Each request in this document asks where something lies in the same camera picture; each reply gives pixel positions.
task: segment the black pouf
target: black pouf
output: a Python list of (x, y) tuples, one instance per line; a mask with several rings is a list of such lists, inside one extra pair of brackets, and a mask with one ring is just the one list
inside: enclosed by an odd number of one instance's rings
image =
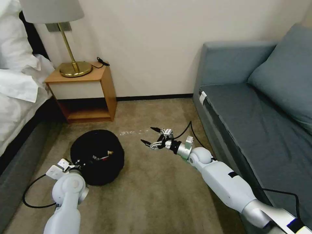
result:
[(124, 167), (124, 149), (112, 132), (94, 130), (75, 140), (71, 146), (71, 160), (80, 166), (87, 184), (105, 185)]

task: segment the robotic arm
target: robotic arm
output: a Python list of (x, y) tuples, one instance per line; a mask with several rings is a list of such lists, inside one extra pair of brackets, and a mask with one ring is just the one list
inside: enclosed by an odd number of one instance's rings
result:
[(206, 184), (225, 205), (243, 214), (254, 226), (264, 228), (273, 222), (275, 226), (270, 230), (270, 234), (312, 233), (302, 221), (286, 210), (268, 206), (257, 200), (249, 184), (225, 163), (215, 160), (209, 150), (203, 147), (192, 149), (193, 137), (188, 136), (183, 144), (175, 140), (171, 129), (151, 129), (159, 132), (160, 137), (155, 143), (141, 140), (146, 146), (152, 150), (167, 148), (187, 160), (201, 173)]
[(67, 160), (61, 159), (58, 166), (53, 165), (46, 172), (47, 176), (57, 180), (52, 197), (58, 207), (46, 223), (44, 234), (78, 234), (80, 213), (77, 206), (85, 199), (89, 188), (79, 171), (68, 171), (75, 166)]

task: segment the black cable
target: black cable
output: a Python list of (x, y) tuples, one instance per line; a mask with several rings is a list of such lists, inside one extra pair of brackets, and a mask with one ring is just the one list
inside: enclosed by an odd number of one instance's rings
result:
[(56, 203), (53, 203), (53, 204), (50, 204), (50, 205), (45, 205), (45, 206), (33, 206), (33, 205), (30, 205), (26, 202), (25, 200), (25, 196), (26, 196), (26, 193), (28, 192), (29, 188), (34, 184), (36, 183), (38, 180), (40, 180), (41, 178), (45, 177), (46, 175), (42, 175), (40, 177), (38, 177), (37, 179), (35, 179), (24, 191), (23, 193), (23, 197), (22, 197), (22, 200), (23, 200), (23, 203), (25, 204), (25, 206), (27, 207), (30, 207), (30, 208), (34, 208), (34, 209), (41, 209), (41, 208), (47, 208), (47, 207), (50, 207), (50, 206), (54, 206), (56, 205)]
[(91, 64), (91, 65), (92, 65), (92, 67), (95, 67), (97, 69), (100, 69), (100, 68), (102, 68), (104, 66), (104, 64), (102, 64), (102, 66), (100, 66), (100, 67), (94, 66), (93, 64)]
[(198, 143), (200, 143), (200, 145), (201, 145), (202, 147), (206, 148), (206, 147), (201, 143), (201, 141), (197, 138), (197, 136), (196, 136), (196, 134), (195, 134), (195, 132), (194, 132), (194, 129), (193, 129), (192, 121), (191, 121), (190, 123), (191, 123), (191, 129), (192, 129), (192, 133), (193, 133), (194, 137), (196, 138), (196, 140), (198, 141)]
[(97, 66), (94, 66), (93, 64), (91, 64), (91, 65), (92, 65), (92, 67), (95, 67), (95, 68), (97, 68), (97, 69), (100, 69), (100, 68), (102, 68), (104, 65), (105, 65), (105, 66), (107, 66), (107, 67), (109, 67), (109, 66), (110, 66), (110, 64), (109, 64), (109, 63), (104, 62), (104, 61), (103, 61), (100, 57), (97, 57), (97, 61), (98, 61), (99, 63), (101, 63), (101, 64), (102, 64), (102, 66), (97, 67)]
[(267, 189), (267, 188), (258, 188), (258, 187), (252, 187), (253, 189), (258, 189), (258, 190), (263, 190), (263, 191), (269, 191), (269, 192), (275, 192), (275, 193), (281, 193), (281, 194), (287, 194), (287, 195), (292, 195), (295, 197), (296, 199), (296, 214), (297, 214), (297, 219), (299, 219), (301, 222), (301, 217), (300, 217), (300, 202), (299, 202), (299, 197), (297, 194), (295, 193), (291, 193), (291, 192), (284, 192), (284, 191), (280, 191), (280, 190), (275, 190), (275, 189)]
[(180, 135), (178, 135), (177, 137), (175, 137), (175, 138), (173, 138), (173, 139), (175, 140), (175, 139), (178, 139), (180, 136), (182, 136), (182, 135), (186, 132), (186, 130), (189, 128), (189, 126), (191, 125), (191, 123), (192, 123), (192, 121), (190, 121), (190, 122), (188, 123), (188, 126), (186, 127), (186, 129), (184, 129), (184, 131), (183, 131)]
[(184, 129), (184, 131), (183, 131), (180, 135), (178, 135), (177, 137), (175, 137), (175, 138), (173, 138), (173, 139), (175, 140), (175, 139), (178, 139), (180, 136), (182, 136), (190, 126), (191, 126), (191, 129), (192, 129), (192, 133), (193, 133), (194, 137), (196, 138), (196, 140), (198, 141), (198, 143), (199, 143), (202, 147), (206, 148), (206, 147), (201, 143), (201, 141), (198, 139), (198, 137), (196, 136), (196, 134), (195, 134), (195, 132), (194, 132), (194, 129), (193, 129), (192, 121), (190, 121), (190, 122), (188, 123), (188, 126), (186, 127), (186, 129)]

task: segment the wooden nightstand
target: wooden nightstand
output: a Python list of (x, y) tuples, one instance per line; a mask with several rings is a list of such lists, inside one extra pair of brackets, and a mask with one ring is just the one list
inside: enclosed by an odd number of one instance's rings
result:
[(60, 75), (58, 67), (47, 77), (45, 82), (68, 123), (114, 120), (117, 101), (110, 72), (110, 67), (103, 66), (85, 76), (68, 78)]

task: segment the gray-blue sofa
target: gray-blue sofa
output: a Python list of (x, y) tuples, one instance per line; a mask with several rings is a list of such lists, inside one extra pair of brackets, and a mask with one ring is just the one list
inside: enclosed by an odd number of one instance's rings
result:
[[(311, 229), (312, 30), (296, 24), (279, 43), (205, 43), (193, 99), (215, 157), (253, 188), (296, 193)], [(253, 191), (296, 216), (293, 196)]]

